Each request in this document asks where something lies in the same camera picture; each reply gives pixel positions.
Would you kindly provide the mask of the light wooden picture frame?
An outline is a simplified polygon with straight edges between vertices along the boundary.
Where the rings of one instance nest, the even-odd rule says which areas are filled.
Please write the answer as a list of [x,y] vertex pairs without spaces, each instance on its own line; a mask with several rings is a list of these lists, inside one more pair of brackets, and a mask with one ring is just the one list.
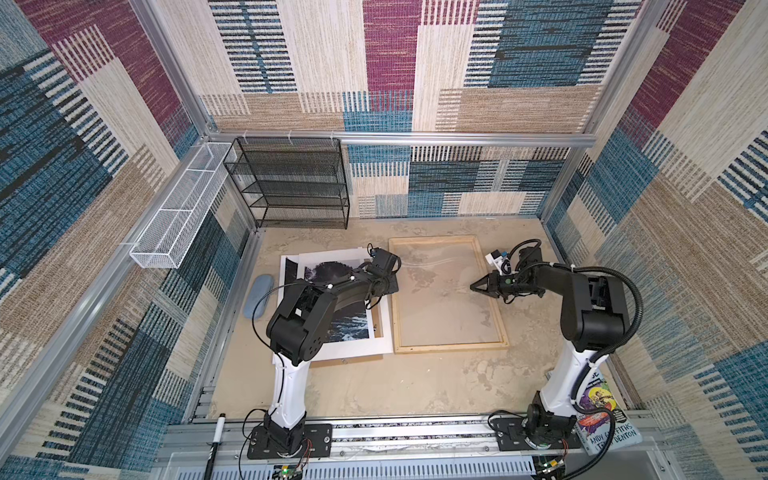
[[389,247],[402,260],[391,300],[397,354],[509,347],[498,301],[470,289],[488,273],[476,236],[399,237]]

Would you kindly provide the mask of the waterfall bridge photo print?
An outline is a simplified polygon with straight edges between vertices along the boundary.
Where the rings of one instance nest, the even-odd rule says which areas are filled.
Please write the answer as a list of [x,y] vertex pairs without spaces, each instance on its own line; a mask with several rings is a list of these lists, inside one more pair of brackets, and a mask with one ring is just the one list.
[[[304,266],[304,279],[315,284],[330,284],[352,273],[363,259],[328,260]],[[369,339],[373,335],[372,317],[363,302],[351,304],[334,313],[328,331],[328,343]]]

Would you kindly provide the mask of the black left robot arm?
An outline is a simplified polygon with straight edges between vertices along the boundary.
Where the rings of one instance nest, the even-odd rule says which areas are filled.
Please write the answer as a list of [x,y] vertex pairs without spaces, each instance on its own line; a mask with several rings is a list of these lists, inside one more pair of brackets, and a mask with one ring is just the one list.
[[328,338],[334,314],[357,302],[372,308],[399,290],[400,257],[374,246],[368,254],[368,261],[338,279],[325,283],[298,279],[283,287],[283,299],[266,327],[276,375],[263,419],[268,442],[281,454],[309,450],[305,434],[309,367]]

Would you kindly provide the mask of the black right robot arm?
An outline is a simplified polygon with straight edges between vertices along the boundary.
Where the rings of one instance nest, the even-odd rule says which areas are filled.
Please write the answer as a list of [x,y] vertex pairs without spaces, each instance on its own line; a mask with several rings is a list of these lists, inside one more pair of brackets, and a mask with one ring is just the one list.
[[561,297],[564,348],[545,386],[529,404],[521,432],[534,448],[566,439],[579,415],[582,386],[608,355],[626,344],[642,320],[639,291],[626,275],[603,267],[575,267],[543,260],[542,241],[525,240],[507,253],[486,256],[495,269],[470,290],[506,304],[519,297]]

